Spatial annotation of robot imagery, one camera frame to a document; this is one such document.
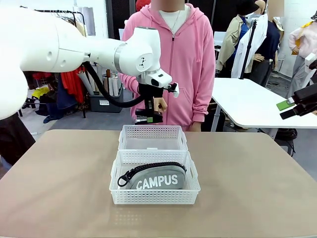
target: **white lettering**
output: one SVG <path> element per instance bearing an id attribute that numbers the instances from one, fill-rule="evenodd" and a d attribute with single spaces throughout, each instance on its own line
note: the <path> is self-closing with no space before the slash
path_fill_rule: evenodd
<path id="1" fill-rule="evenodd" d="M 172 184 L 178 184 L 177 175 L 172 175 Z"/>
<path id="2" fill-rule="evenodd" d="M 158 186 L 161 187 L 161 183 L 164 181 L 164 176 L 159 176 L 158 180 L 159 180 Z"/>
<path id="3" fill-rule="evenodd" d="M 141 190 L 142 189 L 142 186 L 141 187 L 139 187 L 139 184 L 141 184 L 142 183 L 142 181 L 138 181 L 138 184 L 137 184 L 137 190 Z"/>
<path id="4" fill-rule="evenodd" d="M 143 182 L 143 189 L 145 189 L 145 188 L 147 188 L 147 189 L 150 188 L 147 179 L 144 179 L 144 182 Z"/>
<path id="5" fill-rule="evenodd" d="M 154 179 L 149 178 L 150 188 L 158 187 L 158 177 L 154 177 Z"/>
<path id="6" fill-rule="evenodd" d="M 166 184 L 167 186 L 169 186 L 170 183 L 172 182 L 172 181 L 171 181 L 171 176 L 170 176 L 170 175 L 168 176 L 169 181 L 167 180 L 167 176 L 166 176 L 166 175 L 164 176 L 164 178 L 165 178 L 165 184 Z"/>

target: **label on bin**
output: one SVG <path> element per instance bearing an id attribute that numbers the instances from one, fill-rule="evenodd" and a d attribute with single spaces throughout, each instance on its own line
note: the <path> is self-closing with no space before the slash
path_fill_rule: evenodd
<path id="1" fill-rule="evenodd" d="M 99 100 L 100 106 L 109 106 L 109 101 L 108 100 Z"/>

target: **pink jacket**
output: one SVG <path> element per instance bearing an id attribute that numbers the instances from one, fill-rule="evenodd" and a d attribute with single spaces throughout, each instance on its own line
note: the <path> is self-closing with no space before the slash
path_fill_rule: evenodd
<path id="1" fill-rule="evenodd" d="M 174 98 L 172 93 L 164 91 L 167 112 L 163 113 L 164 125 L 180 125 L 188 130 L 194 121 L 204 122 L 207 107 L 211 100 L 214 82 L 215 56 L 213 32 L 208 18 L 191 4 L 191 14 L 177 31 L 175 38 L 158 11 L 145 6 L 128 20 L 123 40 L 128 40 L 135 27 L 153 27 L 158 29 L 161 41 L 161 68 L 177 82 L 180 95 Z M 138 97 L 138 82 L 135 77 L 120 74 L 124 86 Z M 144 108 L 144 103 L 133 107 L 131 115 L 135 119 L 135 110 Z"/>
<path id="2" fill-rule="evenodd" d="M 296 47 L 295 41 L 301 37 L 299 55 L 306 58 L 310 53 L 317 54 L 317 21 L 306 28 L 298 28 L 289 36 L 289 47 L 293 50 Z"/>

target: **perforated basket wall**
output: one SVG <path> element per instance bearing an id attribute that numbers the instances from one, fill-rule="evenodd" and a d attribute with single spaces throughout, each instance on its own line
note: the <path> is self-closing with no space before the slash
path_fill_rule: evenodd
<path id="1" fill-rule="evenodd" d="M 119 150 L 188 150 L 180 126 L 124 125 L 119 137 Z"/>
<path id="2" fill-rule="evenodd" d="M 127 190 L 117 185 L 119 177 L 136 166 L 170 161 L 183 164 L 187 170 L 181 190 Z M 113 162 L 109 189 L 115 204 L 194 204 L 200 185 L 188 151 L 120 150 Z"/>

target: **gray pencil case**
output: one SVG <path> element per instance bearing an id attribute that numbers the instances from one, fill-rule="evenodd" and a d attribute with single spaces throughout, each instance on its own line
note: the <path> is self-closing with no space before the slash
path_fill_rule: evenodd
<path id="1" fill-rule="evenodd" d="M 186 169 L 177 162 L 146 164 L 135 167 L 118 179 L 126 189 L 182 189 Z"/>

